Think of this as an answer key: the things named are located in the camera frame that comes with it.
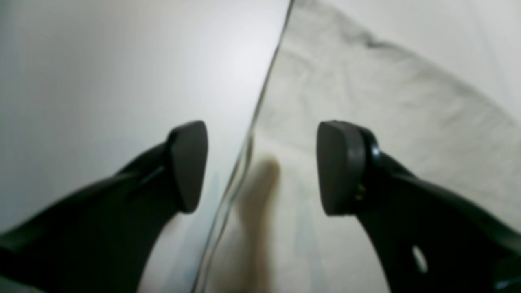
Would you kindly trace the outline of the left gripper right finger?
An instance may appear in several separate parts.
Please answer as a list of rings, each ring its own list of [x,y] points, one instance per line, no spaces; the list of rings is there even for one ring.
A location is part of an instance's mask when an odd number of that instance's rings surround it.
[[[369,129],[321,122],[317,171],[324,213],[357,218],[392,293],[519,293],[520,233],[416,177]]]

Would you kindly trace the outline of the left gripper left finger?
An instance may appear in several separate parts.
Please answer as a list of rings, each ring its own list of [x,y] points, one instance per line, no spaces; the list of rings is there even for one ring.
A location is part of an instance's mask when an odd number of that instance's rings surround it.
[[[136,293],[164,226],[192,214],[208,153],[205,122],[179,125],[116,174],[1,234],[1,276],[45,293]]]

